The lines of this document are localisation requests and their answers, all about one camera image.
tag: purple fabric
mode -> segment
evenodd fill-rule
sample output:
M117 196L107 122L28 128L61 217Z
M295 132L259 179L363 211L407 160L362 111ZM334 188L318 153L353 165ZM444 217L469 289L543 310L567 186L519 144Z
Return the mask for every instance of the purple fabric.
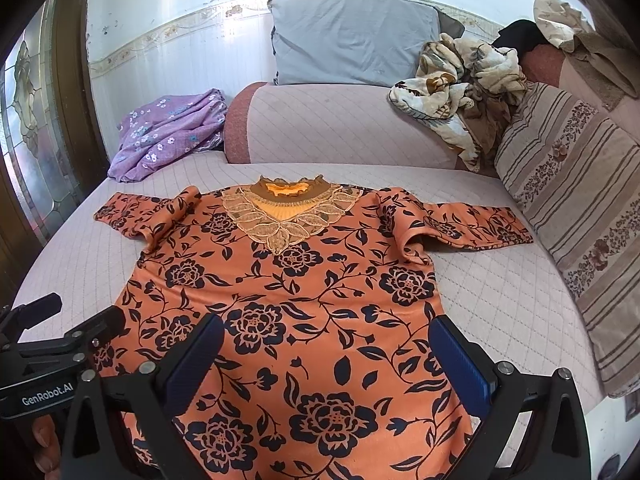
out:
M118 182L138 182L200 145L214 144L212 137L222 140L225 115L225 101L216 89L164 96L133 110L118 125L120 149L108 175Z

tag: finger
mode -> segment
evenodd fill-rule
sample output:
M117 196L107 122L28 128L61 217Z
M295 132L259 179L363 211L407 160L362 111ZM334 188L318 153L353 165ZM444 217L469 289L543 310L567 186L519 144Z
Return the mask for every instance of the finger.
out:
M41 449L34 457L36 466L43 473L49 473L60 465L60 444L52 440L49 447Z
M56 436L56 428L50 415L40 416L31 425L33 436L42 447L49 447L49 444Z
M44 475L44 480L60 480L60 468L54 469L53 471Z

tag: black cloth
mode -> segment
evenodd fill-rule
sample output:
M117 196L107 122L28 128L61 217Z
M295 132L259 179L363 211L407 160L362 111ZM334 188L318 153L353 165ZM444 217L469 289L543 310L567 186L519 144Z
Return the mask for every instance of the black cloth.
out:
M536 23L529 20L518 20L499 32L500 37L492 45L506 46L518 51L518 59L541 44L550 44L540 32Z

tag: bolt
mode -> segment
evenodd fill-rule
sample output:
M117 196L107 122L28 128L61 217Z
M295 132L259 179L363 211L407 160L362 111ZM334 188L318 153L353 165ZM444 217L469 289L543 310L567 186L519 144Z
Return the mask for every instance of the bolt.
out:
M82 379L83 382L90 383L95 379L95 371L85 370L84 372L82 372L82 375L80 376L80 378Z
M571 379L571 371L568 368L558 368L558 375L565 381Z
M498 363L498 371L504 375L511 375L515 371L515 368L508 361L500 361Z
M138 371L141 374L145 374L145 375L153 373L155 369L156 369L156 363L153 361L145 361L138 367Z

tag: orange floral dress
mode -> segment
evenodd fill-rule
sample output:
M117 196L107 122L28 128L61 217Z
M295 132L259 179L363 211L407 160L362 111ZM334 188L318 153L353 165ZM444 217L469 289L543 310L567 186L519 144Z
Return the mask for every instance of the orange floral dress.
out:
M95 219L146 239L116 301L126 330L95 356L101 374L160 359L207 312L224 320L222 350L174 422L227 480L441 478L472 430L430 350L443 309L424 241L532 241L508 208L321 177L174 199L117 193Z

